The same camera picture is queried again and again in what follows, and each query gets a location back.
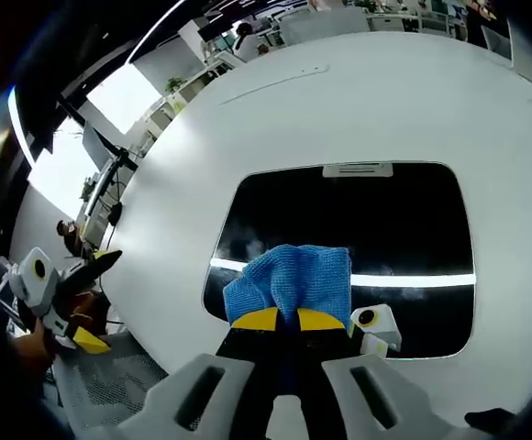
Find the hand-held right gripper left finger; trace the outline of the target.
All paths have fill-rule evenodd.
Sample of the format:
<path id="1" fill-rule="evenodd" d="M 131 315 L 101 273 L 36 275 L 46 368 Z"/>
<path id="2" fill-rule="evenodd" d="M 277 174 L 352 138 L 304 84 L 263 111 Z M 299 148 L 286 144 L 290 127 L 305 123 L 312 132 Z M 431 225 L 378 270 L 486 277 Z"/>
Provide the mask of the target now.
<path id="1" fill-rule="evenodd" d="M 121 439 L 228 439 L 253 361 L 201 354 L 152 387 Z"/>

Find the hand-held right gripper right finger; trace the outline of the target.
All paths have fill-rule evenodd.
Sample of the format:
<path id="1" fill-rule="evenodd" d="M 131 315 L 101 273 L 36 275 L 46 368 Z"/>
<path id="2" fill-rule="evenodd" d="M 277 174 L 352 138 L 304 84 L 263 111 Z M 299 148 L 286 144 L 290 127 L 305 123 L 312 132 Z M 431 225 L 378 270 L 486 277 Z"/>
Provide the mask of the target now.
<path id="1" fill-rule="evenodd" d="M 431 408 L 427 394 L 376 355 L 360 355 L 335 317 L 298 310 L 298 395 L 313 439 L 475 439 Z"/>

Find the person's left hand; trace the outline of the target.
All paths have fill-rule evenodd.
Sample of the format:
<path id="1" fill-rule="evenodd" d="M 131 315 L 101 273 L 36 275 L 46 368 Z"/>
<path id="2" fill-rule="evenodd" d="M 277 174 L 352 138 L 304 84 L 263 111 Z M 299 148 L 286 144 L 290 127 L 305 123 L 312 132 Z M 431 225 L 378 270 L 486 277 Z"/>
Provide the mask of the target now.
<path id="1" fill-rule="evenodd" d="M 34 382 L 44 379 L 58 352 L 58 343 L 39 319 L 32 332 L 11 338 L 9 345 L 14 349 L 25 375 Z"/>

